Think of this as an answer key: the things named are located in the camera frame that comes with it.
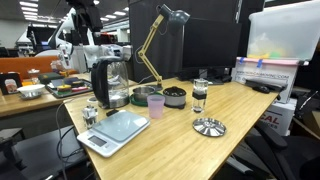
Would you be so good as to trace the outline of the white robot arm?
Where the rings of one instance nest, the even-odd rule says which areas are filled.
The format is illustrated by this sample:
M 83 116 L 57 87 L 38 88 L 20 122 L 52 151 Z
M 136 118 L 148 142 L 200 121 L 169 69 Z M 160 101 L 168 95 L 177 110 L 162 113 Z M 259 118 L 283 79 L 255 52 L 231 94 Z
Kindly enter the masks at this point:
M 48 39 L 51 50 L 56 52 L 57 60 L 50 65 L 53 72 L 73 69 L 72 54 L 74 46 L 82 44 L 85 63 L 91 68 L 99 57 L 99 34 L 102 23 L 98 9 L 95 6 L 71 8 L 67 18 L 55 29 Z

